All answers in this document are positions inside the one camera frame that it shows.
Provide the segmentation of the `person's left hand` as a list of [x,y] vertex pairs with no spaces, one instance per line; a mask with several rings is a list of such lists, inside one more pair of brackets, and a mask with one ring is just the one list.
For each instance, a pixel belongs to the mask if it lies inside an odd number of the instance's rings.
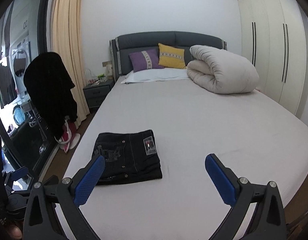
[[22,231],[16,225],[10,225],[6,230],[11,239],[13,240],[22,239]]

